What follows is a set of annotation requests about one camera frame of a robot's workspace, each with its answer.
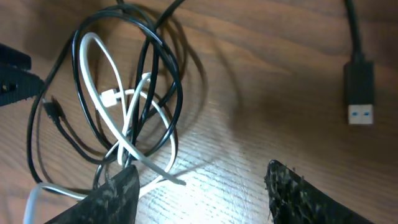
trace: black connector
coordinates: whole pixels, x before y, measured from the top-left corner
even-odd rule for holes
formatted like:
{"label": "black connector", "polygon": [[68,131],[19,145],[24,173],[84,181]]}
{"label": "black connector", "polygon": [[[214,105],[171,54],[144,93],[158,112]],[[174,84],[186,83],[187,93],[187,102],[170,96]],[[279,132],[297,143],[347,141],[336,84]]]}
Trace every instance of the black connector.
{"label": "black connector", "polygon": [[47,116],[54,122],[54,124],[60,122],[60,117],[63,116],[62,109],[58,106],[58,103],[52,99],[51,101],[47,101],[43,99],[43,107]]}
{"label": "black connector", "polygon": [[353,54],[344,66],[345,102],[348,105],[349,124],[373,124],[374,66],[365,61],[361,36],[352,0],[345,0]]}

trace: wooden surface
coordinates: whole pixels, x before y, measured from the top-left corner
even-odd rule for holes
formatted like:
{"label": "wooden surface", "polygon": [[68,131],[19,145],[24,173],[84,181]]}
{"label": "wooden surface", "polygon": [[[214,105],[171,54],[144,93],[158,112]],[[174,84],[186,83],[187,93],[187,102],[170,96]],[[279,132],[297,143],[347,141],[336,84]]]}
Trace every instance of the wooden surface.
{"label": "wooden surface", "polygon": [[[172,1],[135,2],[158,14]],[[192,49],[187,51],[179,152],[172,172],[181,174],[188,185],[170,185],[146,195],[138,205],[138,223],[271,223],[263,182],[270,159],[294,167],[314,186],[371,221],[398,223],[398,2],[355,3],[364,51],[376,63],[376,124],[369,127],[348,126],[345,121],[342,68],[349,60],[351,42],[342,1],[187,0],[177,9],[174,18]],[[45,78],[71,31],[86,16],[112,4],[2,0],[0,42],[29,54],[32,72]],[[181,40],[178,26],[173,22],[170,26]],[[112,19],[92,29],[104,39],[128,83],[144,36]],[[173,48],[168,34],[165,39]],[[115,87],[104,57],[94,61],[99,90]],[[157,93],[162,95],[168,83],[169,78],[159,78]],[[61,103],[77,135],[103,151],[81,112],[70,57],[50,95]],[[21,223],[35,186],[25,158],[31,104],[29,99],[0,108],[1,223]],[[120,108],[111,112],[121,124]],[[40,131],[35,134],[39,133],[48,175],[60,185],[90,187],[96,167],[68,145],[45,113],[39,117]],[[148,136],[161,134],[159,121],[154,117],[143,130],[142,145],[157,140]],[[111,136],[106,126],[104,131]],[[169,155],[165,146],[153,160],[164,167]],[[34,158],[39,168],[36,152]],[[142,184],[154,177],[138,167]],[[48,193],[40,200],[37,223],[75,203]]]}

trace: black cable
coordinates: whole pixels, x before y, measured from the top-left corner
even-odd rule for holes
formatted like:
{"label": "black cable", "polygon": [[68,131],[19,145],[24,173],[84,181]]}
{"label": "black cable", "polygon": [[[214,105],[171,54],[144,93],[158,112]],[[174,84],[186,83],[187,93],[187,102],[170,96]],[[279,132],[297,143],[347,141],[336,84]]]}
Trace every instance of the black cable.
{"label": "black cable", "polygon": [[351,38],[353,41],[353,54],[352,60],[359,62],[364,60],[364,54],[362,52],[361,34],[359,33],[358,19],[356,17],[353,0],[345,0],[349,28],[351,30]]}
{"label": "black cable", "polygon": [[[158,28],[158,26],[160,26],[161,23],[163,23],[163,21],[169,15],[171,15],[171,13],[173,13],[175,8],[177,8],[181,4],[181,2],[183,2],[183,0],[175,1],[161,15],[159,20],[156,22],[156,26],[154,26],[152,24],[152,21],[148,18],[148,16],[143,11],[141,11],[138,7],[136,7],[132,4],[118,4],[116,6],[110,6],[103,10],[100,10],[96,14],[93,14],[92,16],[88,17],[86,20],[84,20],[82,22],[80,27],[72,34],[72,37],[65,44],[61,54],[58,56],[58,59],[57,59],[55,65],[53,66],[53,69],[51,70],[48,77],[46,78],[42,91],[39,93],[37,98],[34,100],[31,111],[30,111],[30,115],[29,115],[28,126],[27,126],[27,162],[29,165],[30,172],[31,172],[34,180],[37,183],[42,182],[42,179],[39,177],[37,171],[35,170],[33,158],[32,158],[32,130],[33,130],[35,113],[36,113],[37,107],[40,103],[40,99],[43,97],[44,93],[46,92],[49,85],[51,84],[54,76],[56,75],[63,60],[65,59],[65,57],[68,53],[68,49],[71,46],[71,44],[72,44],[72,67],[73,67],[73,76],[75,79],[75,86],[76,86],[76,90],[78,93],[78,98],[79,98],[81,107],[82,107],[85,117],[87,119],[87,122],[89,123],[89,125],[90,125],[91,129],[93,130],[93,133],[96,136],[96,138],[98,139],[98,141],[106,149],[109,150],[110,147],[112,146],[112,144],[106,138],[102,137],[102,135],[98,131],[98,128],[95,126],[95,124],[91,118],[90,112],[88,111],[88,107],[87,107],[86,101],[83,96],[83,92],[81,90],[80,78],[79,78],[79,73],[78,73],[78,57],[77,57],[78,54],[77,54],[77,52],[78,52],[78,47],[79,47],[79,43],[80,43],[80,33],[82,32],[82,30],[84,28],[88,27],[90,24],[92,24],[100,19],[103,19],[103,18],[116,17],[116,18],[122,19],[126,22],[130,22],[130,23],[138,26],[138,28],[140,28],[141,31],[143,31],[143,33],[147,36],[147,40],[144,42],[143,51],[141,52],[141,56],[140,56],[140,58],[142,58],[142,59],[139,61],[139,66],[138,66],[137,71],[143,70],[144,59],[146,56],[148,46],[149,46],[149,44],[152,44],[153,49],[154,49],[154,62],[155,62],[154,63],[155,65],[152,66],[152,74],[157,75],[157,70],[159,67],[159,57],[160,57],[162,59],[162,61],[164,62],[165,66],[167,67],[167,69],[169,70],[170,74],[172,75],[174,82],[172,83],[172,86],[170,87],[169,92],[167,92],[167,94],[159,101],[159,106],[164,106],[166,104],[166,102],[174,94],[174,92],[177,91],[177,104],[175,107],[174,116],[170,122],[170,126],[164,133],[162,139],[149,152],[145,153],[145,155],[149,156],[149,155],[153,154],[156,150],[158,150],[166,142],[166,140],[168,140],[168,138],[170,137],[170,135],[173,133],[173,131],[175,129],[175,125],[177,124],[178,117],[180,116],[180,112],[182,109],[182,97],[183,97],[182,85],[180,82],[177,60],[175,59],[175,56],[172,53],[172,51],[170,50],[169,46],[155,33],[155,28]],[[137,12],[144,18],[146,24],[144,24],[143,22],[141,22],[139,19],[135,18],[132,15],[121,14],[119,12],[116,12],[117,10],[121,10],[122,12],[129,12],[129,13]],[[139,78],[137,78],[138,81],[141,80],[141,76],[139,75],[141,73],[137,73],[137,76],[139,77]],[[138,133],[141,130],[146,119],[150,118],[154,114],[152,110],[149,111],[149,107],[147,106],[148,102],[149,102],[149,106],[150,106],[150,103],[153,99],[154,89],[155,89],[155,85],[150,85],[148,99],[144,106],[145,113],[142,115],[142,117],[140,119],[141,124],[139,125],[139,122],[135,122],[135,125],[133,126],[133,129],[137,130],[136,134],[134,135],[135,137],[138,135]],[[85,152],[83,150],[80,149],[78,144],[66,133],[66,131],[62,128],[62,126],[59,123],[56,123],[56,125],[57,125],[57,128],[59,129],[59,131],[61,132],[61,134],[65,137],[65,139],[67,139],[70,142],[70,144],[79,152],[79,154],[81,154],[89,162],[92,162],[95,164],[100,164],[97,169],[97,172],[95,175],[95,181],[94,181],[94,183],[96,183],[96,185],[98,185],[98,179],[99,179],[104,162],[114,161],[115,160],[114,155],[110,154],[110,155],[108,155],[108,157],[105,157],[102,161],[99,161],[99,160],[89,157],[87,154],[85,154]]]}

